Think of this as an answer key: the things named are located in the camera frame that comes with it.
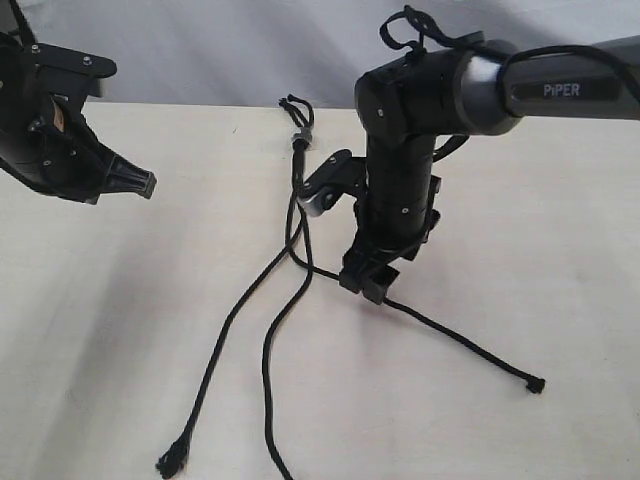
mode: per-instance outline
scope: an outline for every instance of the gray backdrop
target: gray backdrop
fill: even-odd
[[[380,24],[395,0],[19,0],[40,41],[108,56],[106,99],[273,105],[290,91],[349,107],[353,84],[394,57]],[[452,35],[522,48],[640,33],[639,0],[413,0]],[[394,29],[399,34],[410,33]]]

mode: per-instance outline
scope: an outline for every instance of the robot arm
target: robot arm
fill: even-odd
[[[16,19],[23,42],[34,38]],[[0,168],[66,200],[95,204],[116,192],[150,198],[153,173],[102,144],[81,114],[87,96],[100,95],[100,80],[115,73],[109,59],[0,34]]]
[[[387,25],[405,18],[444,50],[422,42],[400,44]],[[356,110],[367,134],[366,156],[336,152],[299,194],[311,216],[343,195],[356,198],[358,230],[343,257],[340,284],[381,303],[399,272],[389,264],[413,260],[440,214],[433,209],[440,178],[434,162],[469,135],[501,135],[524,116],[640,118],[640,37],[594,47],[550,47],[517,53],[482,32],[462,38],[442,33],[410,7],[380,29],[403,57],[364,74],[356,83]],[[439,135],[454,137],[435,150]]]

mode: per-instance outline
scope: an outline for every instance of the white table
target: white table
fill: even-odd
[[[273,109],[90,104],[102,140],[155,171],[151,201],[91,207],[0,177],[0,478],[158,479],[219,328],[280,248],[289,118]],[[387,307],[318,278],[272,361],[275,435],[296,479],[640,477],[638,124],[526,120],[442,164],[443,219],[390,297],[546,377],[541,396]],[[363,151],[321,110],[309,168]],[[351,202],[314,219],[337,270]],[[278,479],[260,353],[304,274],[241,313],[185,479]]]

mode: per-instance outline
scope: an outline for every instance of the cord tip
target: cord tip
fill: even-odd
[[[531,393],[542,393],[547,381],[544,378],[532,377],[527,380],[527,390]]]
[[[169,450],[158,459],[156,470],[165,480],[182,471],[189,457],[190,438],[184,434],[173,442]]]

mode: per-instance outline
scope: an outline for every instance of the table surface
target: table surface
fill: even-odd
[[[276,109],[89,104],[155,171],[150,201],[95,207],[0,177],[0,478],[158,479],[222,322],[279,250],[293,126]],[[526,119],[435,167],[443,218],[389,296],[547,379],[523,383],[406,315],[318,278],[273,350],[275,436],[296,479],[640,477],[636,123]],[[320,110],[308,170],[362,154]],[[337,270],[351,202],[313,219]],[[283,264],[237,318],[185,479],[278,479],[260,354],[304,273]]]

